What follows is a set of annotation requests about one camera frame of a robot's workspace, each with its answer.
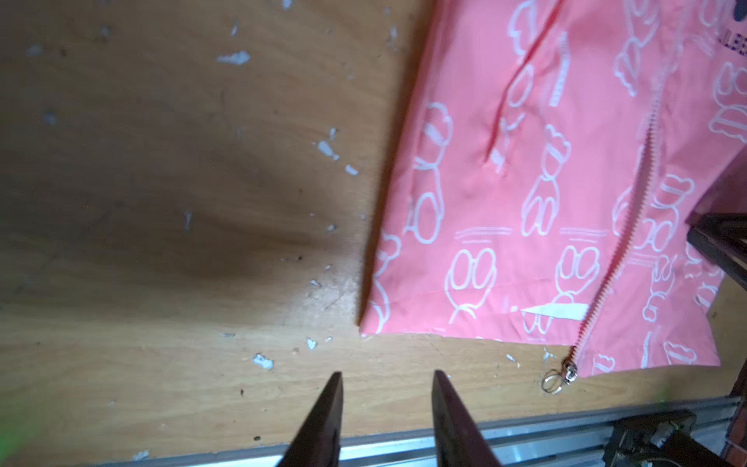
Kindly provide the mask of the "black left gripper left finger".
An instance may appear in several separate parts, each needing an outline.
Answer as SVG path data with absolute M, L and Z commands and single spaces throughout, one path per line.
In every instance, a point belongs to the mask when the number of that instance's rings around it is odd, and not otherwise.
M 334 467 L 340 463 L 344 381 L 334 372 L 277 467 Z

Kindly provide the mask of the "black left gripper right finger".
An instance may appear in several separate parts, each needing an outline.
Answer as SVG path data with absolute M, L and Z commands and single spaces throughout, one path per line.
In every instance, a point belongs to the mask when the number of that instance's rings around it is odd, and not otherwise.
M 431 401 L 439 467 L 501 466 L 451 380 L 441 370 L 434 373 Z

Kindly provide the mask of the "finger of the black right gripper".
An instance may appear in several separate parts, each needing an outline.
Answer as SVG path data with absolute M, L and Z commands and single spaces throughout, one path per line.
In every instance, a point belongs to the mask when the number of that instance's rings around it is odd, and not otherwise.
M 745 213 L 706 214 L 690 227 L 687 239 L 701 255 L 746 289 Z

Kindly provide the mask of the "pink printed jacket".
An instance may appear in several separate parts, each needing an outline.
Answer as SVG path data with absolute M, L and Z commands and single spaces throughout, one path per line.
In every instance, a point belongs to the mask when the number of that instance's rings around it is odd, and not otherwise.
M 687 233 L 745 160 L 744 2 L 442 1 L 360 332 L 716 367 Z

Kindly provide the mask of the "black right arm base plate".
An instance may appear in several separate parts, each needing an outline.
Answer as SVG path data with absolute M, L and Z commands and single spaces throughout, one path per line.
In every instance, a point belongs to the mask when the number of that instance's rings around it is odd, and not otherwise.
M 602 457 L 614 466 L 729 466 L 693 438 L 698 417 L 687 410 L 622 418 Z

